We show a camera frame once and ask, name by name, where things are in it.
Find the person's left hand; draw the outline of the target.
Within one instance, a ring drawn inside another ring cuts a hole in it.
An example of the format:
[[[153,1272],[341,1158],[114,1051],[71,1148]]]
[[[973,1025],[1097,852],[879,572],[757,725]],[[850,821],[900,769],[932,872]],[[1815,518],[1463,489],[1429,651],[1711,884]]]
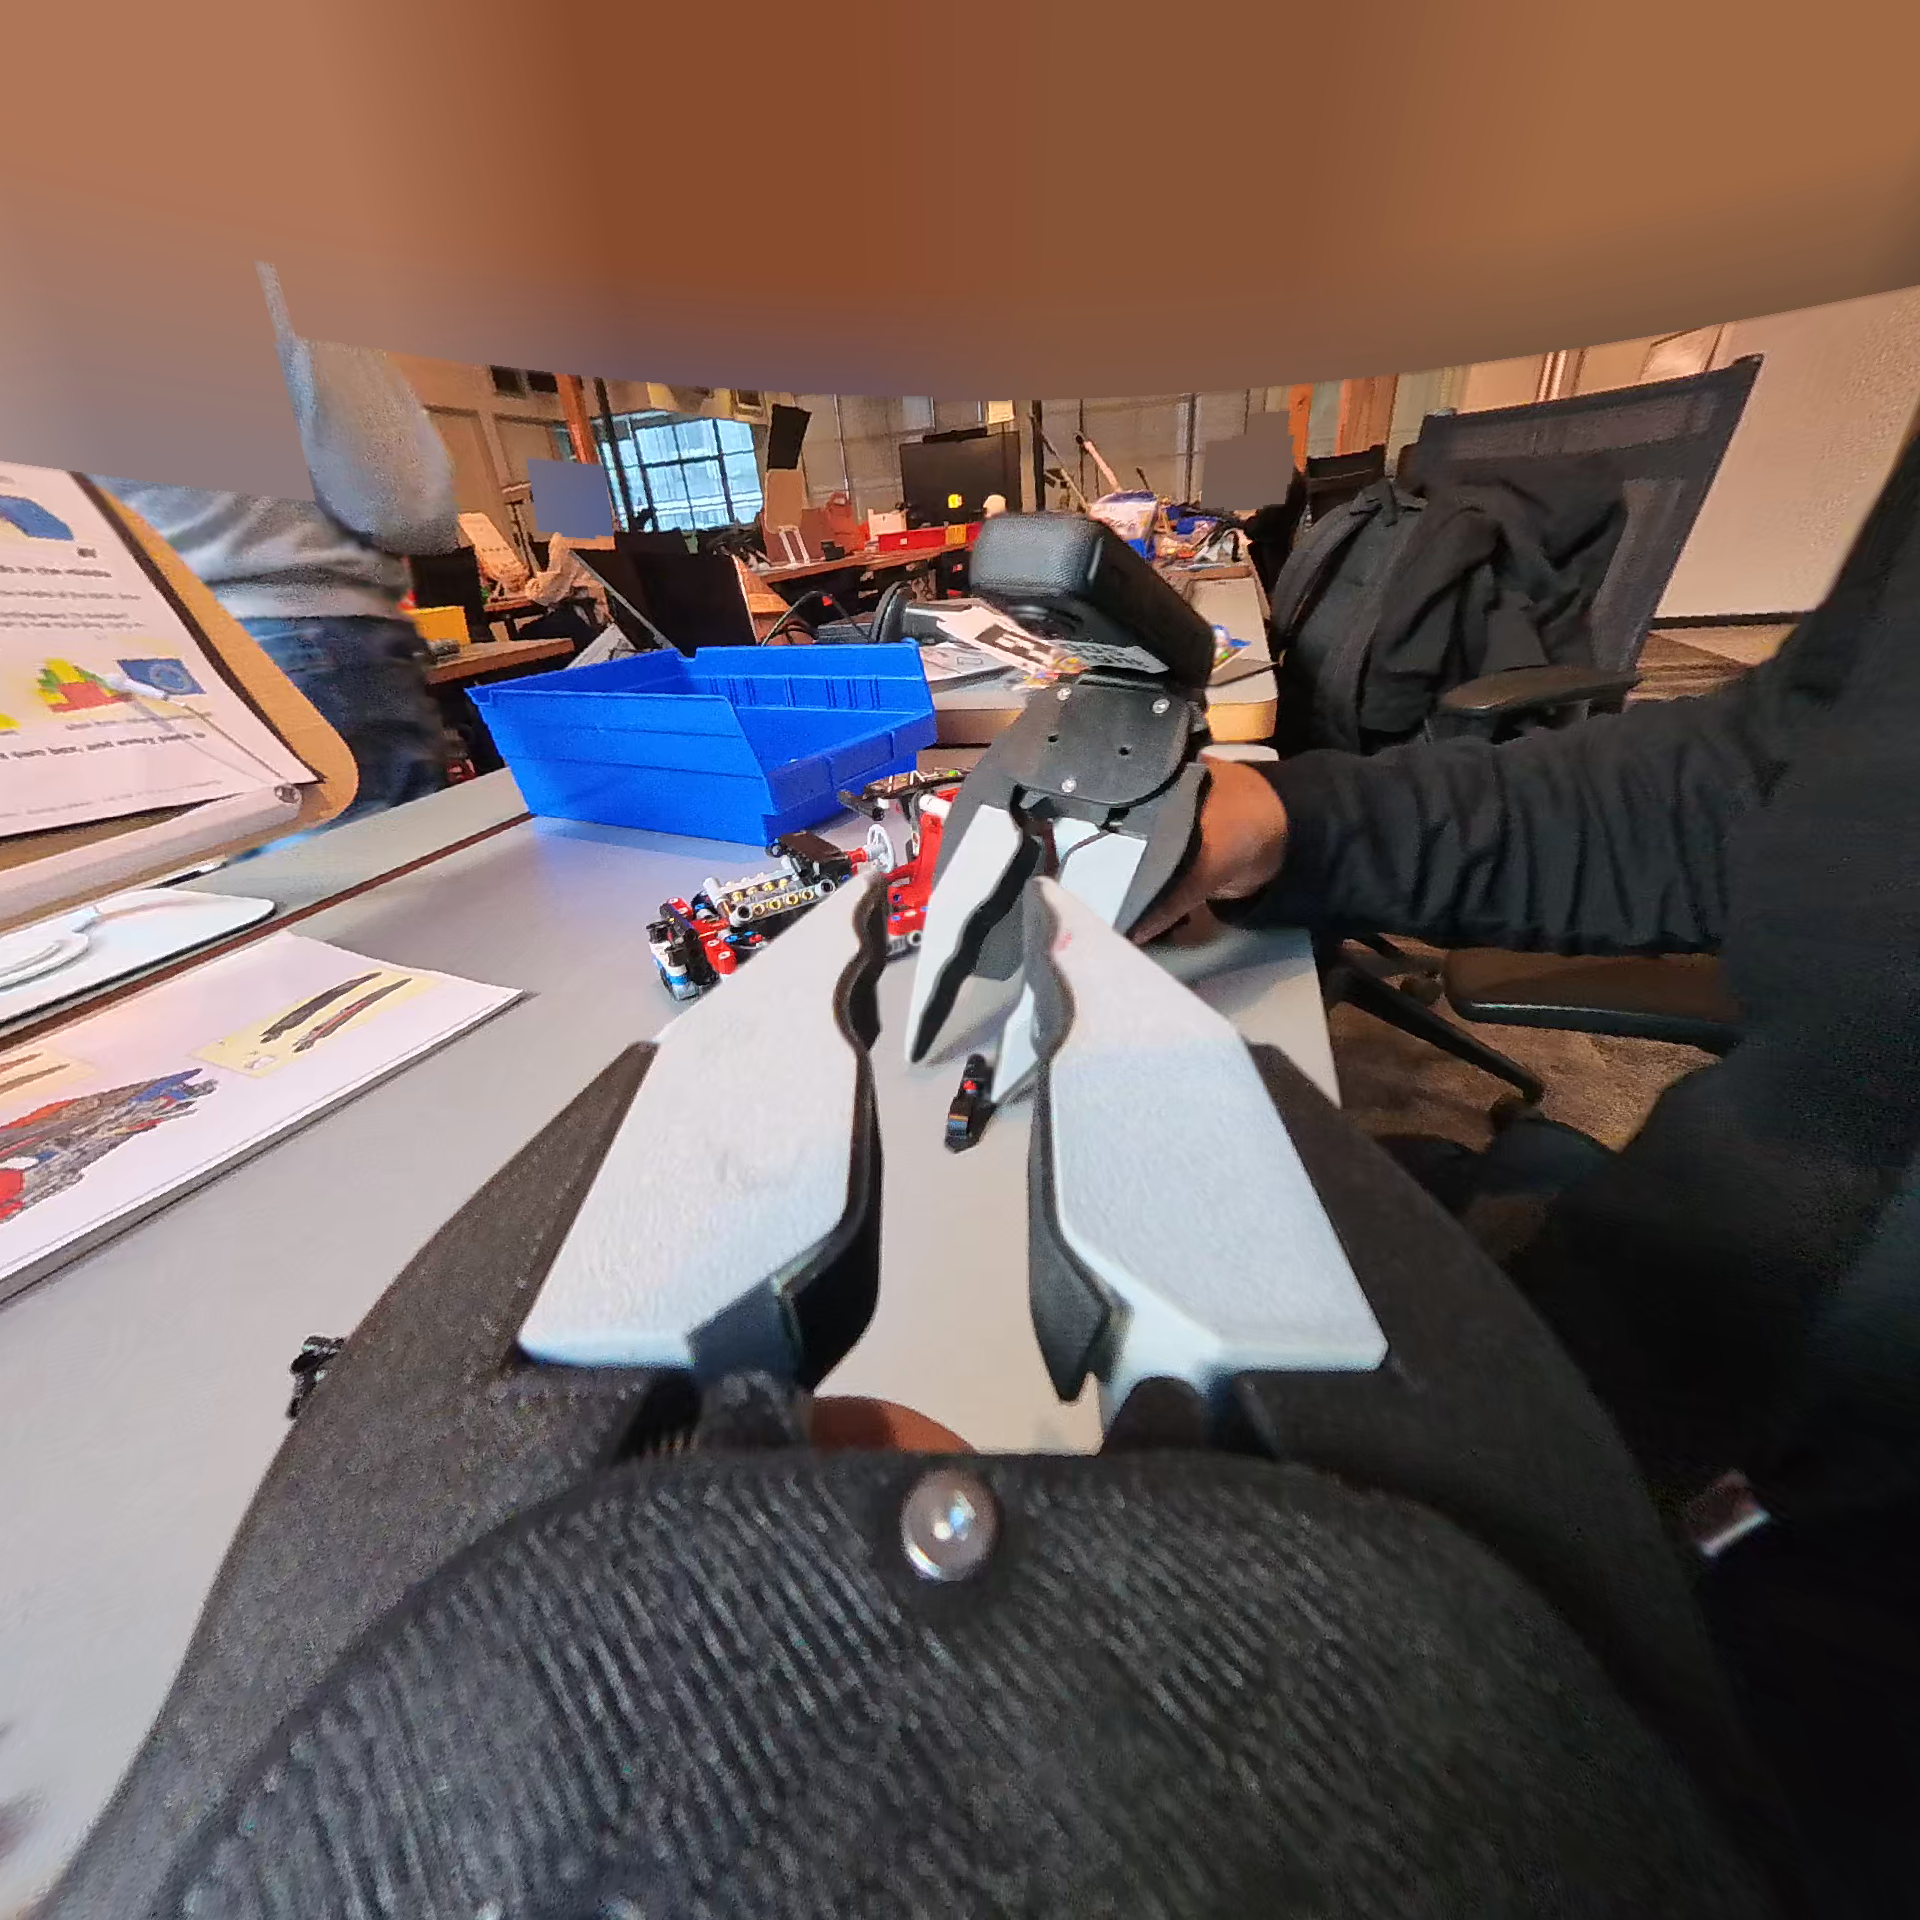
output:
[[[807,1436],[823,1451],[970,1456],[972,1443],[927,1412],[890,1398],[813,1396]]]

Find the printed instruction sheet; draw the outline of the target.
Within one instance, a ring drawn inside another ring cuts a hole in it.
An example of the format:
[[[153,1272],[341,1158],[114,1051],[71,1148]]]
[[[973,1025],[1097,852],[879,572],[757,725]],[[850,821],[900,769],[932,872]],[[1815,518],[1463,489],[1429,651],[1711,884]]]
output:
[[[3,461],[3,835],[314,781],[106,494]]]

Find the black upright panel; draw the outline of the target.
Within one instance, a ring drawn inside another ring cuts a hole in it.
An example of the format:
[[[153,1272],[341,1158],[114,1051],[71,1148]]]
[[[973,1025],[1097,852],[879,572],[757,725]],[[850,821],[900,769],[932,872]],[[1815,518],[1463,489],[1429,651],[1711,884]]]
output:
[[[640,651],[752,646],[747,585],[721,552],[695,552],[681,533],[615,536],[571,556],[601,585],[623,636]]]

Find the black office chair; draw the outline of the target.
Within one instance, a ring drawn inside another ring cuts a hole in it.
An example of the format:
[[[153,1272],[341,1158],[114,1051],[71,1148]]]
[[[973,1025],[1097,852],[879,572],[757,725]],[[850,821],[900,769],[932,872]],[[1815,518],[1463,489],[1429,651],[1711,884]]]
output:
[[[1644,640],[1759,374],[1760,360],[1746,357],[1637,389],[1424,421],[1400,468],[1383,474],[1401,489],[1418,478],[1507,474],[1564,457],[1609,460],[1625,482],[1628,524],[1592,610],[1594,662],[1474,678],[1447,693],[1427,729],[1408,741],[1505,746],[1625,709],[1641,683]]]

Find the black backpack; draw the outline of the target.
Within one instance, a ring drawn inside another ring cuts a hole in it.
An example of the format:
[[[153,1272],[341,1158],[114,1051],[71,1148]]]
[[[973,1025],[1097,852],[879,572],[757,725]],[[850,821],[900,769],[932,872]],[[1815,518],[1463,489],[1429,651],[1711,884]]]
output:
[[[1268,597],[1283,762],[1361,749],[1362,667],[1421,515],[1424,501],[1383,475],[1315,518],[1283,565]]]

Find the black jacket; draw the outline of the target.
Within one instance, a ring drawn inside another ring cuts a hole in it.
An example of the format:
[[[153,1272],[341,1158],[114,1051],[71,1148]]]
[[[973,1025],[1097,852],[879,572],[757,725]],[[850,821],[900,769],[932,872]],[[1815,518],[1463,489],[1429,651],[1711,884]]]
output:
[[[1594,602],[1628,524],[1617,461],[1418,478],[1338,654],[1341,742],[1427,729],[1442,697],[1522,667],[1592,665]]]

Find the brown display board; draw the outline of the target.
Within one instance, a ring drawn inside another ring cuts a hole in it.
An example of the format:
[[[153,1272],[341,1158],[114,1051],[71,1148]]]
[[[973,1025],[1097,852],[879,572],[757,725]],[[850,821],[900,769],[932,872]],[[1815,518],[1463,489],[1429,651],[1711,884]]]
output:
[[[295,801],[244,795],[68,830],[57,859],[61,893],[48,901],[51,908],[80,906],[96,893],[161,880],[209,859],[234,859],[330,826],[354,801],[359,786],[353,749],[261,642],[221,608],[212,590],[137,513],[99,488],[91,494],[131,536],[139,556],[155,565],[169,595],[204,629],[217,665],[228,670],[279,742],[314,778],[295,785]]]

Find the toy brick car model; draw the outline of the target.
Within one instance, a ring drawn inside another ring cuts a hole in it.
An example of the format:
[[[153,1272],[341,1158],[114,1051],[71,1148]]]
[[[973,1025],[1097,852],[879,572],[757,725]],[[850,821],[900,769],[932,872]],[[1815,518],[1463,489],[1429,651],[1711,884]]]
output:
[[[665,898],[647,945],[667,996],[706,996],[813,906],[874,876],[883,877],[887,956],[921,949],[947,813],[963,780],[957,769],[936,769],[847,792],[842,801],[866,822],[858,845],[789,833],[768,845],[764,872],[708,877],[690,896]]]

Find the blue storage bin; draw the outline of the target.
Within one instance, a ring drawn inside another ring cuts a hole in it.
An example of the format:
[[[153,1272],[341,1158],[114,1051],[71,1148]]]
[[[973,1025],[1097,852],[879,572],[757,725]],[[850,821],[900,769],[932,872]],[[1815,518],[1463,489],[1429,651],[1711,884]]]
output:
[[[532,813],[741,845],[827,822],[940,731],[900,642],[660,650],[471,700]]]

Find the black computer monitor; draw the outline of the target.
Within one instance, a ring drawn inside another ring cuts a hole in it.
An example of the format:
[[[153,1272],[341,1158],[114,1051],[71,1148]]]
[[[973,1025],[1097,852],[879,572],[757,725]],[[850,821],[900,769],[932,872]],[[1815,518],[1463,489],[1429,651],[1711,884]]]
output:
[[[1025,450],[1008,424],[900,441],[898,472],[913,530],[980,521],[993,496],[1025,507]]]

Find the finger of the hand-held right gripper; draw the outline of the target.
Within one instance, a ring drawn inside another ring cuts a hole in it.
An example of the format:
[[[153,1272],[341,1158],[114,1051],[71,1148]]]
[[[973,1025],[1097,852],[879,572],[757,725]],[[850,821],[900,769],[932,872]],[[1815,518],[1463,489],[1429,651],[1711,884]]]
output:
[[[955,803],[944,833],[905,1014],[903,1058],[921,1064],[943,1035],[991,937],[1041,864],[1041,840],[1015,810]]]
[[[1146,841],[1104,833],[1095,826],[1051,826],[1051,877],[1069,896],[1081,898],[1108,925],[1121,923],[1121,910],[1146,856]],[[1039,1066],[1036,1049],[1036,962],[1021,962],[1019,996],[1001,1034],[993,1069],[993,1104],[1019,1097]]]

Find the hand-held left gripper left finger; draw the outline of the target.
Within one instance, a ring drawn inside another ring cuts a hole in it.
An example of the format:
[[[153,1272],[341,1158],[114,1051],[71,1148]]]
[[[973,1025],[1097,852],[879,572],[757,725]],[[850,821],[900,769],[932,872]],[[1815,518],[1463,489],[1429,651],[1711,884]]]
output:
[[[667,1027],[519,1350],[816,1387],[880,1292],[884,886],[856,880]]]

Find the person's right forearm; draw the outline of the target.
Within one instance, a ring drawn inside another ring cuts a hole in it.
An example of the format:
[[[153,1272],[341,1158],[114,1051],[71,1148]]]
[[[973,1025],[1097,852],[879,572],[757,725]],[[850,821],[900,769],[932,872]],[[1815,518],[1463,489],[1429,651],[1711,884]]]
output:
[[[1803,864],[1788,818],[1851,748],[1764,675],[1511,742],[1283,763],[1280,873],[1231,918],[1536,953],[1715,953]]]

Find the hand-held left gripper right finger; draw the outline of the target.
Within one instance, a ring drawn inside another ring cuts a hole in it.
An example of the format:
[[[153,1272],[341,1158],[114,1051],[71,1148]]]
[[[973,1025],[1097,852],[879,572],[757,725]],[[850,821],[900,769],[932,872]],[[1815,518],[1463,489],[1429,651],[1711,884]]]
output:
[[[1026,884],[1026,1284],[1060,1402],[1370,1376],[1388,1339],[1258,1064],[1057,880]]]

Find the person's right hand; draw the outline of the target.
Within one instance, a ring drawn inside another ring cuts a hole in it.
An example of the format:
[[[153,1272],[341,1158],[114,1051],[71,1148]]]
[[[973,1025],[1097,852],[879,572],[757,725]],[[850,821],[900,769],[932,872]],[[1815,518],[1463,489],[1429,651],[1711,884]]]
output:
[[[1207,756],[1207,795],[1192,857],[1133,929],[1137,945],[1202,945],[1218,908],[1256,898],[1290,845],[1290,816],[1261,763]]]

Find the open instruction booklet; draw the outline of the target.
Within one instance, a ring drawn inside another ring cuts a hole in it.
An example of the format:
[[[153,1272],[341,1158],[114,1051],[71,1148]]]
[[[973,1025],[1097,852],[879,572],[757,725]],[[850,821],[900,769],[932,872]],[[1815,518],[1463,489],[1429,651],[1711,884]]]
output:
[[[3,1056],[3,1300],[525,992],[281,933]]]

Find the white flat base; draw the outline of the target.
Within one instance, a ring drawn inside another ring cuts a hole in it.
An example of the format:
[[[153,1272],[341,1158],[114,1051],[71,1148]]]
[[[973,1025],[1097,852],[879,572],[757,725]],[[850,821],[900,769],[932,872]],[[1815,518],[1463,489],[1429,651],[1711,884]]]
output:
[[[261,896],[167,884],[40,918],[3,937],[3,1027],[157,971],[277,916]]]

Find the large paned window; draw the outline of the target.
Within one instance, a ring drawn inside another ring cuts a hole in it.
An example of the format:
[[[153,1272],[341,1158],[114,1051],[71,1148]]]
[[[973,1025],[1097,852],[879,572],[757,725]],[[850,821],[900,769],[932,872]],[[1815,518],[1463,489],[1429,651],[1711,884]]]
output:
[[[752,424],[664,412],[592,421],[617,521],[636,533],[701,533],[761,515]]]

